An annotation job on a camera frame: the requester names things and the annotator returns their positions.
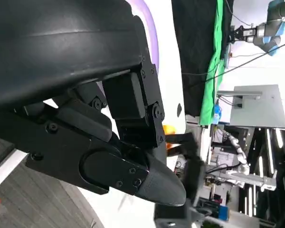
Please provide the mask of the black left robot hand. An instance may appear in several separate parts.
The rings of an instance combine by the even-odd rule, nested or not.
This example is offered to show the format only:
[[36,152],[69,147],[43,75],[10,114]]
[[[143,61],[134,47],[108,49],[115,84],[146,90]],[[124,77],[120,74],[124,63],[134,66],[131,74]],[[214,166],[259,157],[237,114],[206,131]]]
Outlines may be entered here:
[[124,0],[0,0],[0,138],[26,166],[167,206],[165,113],[143,22]]

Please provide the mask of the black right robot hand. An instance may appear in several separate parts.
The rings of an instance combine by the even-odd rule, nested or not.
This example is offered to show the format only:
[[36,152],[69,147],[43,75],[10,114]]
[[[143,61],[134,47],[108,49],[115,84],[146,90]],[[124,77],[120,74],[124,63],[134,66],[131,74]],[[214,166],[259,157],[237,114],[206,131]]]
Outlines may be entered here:
[[181,182],[186,190],[186,198],[194,200],[205,175],[204,161],[198,155],[198,143],[191,132],[166,135],[165,139],[166,143],[177,144],[176,147],[167,150],[168,157],[182,155],[185,158],[184,176]]

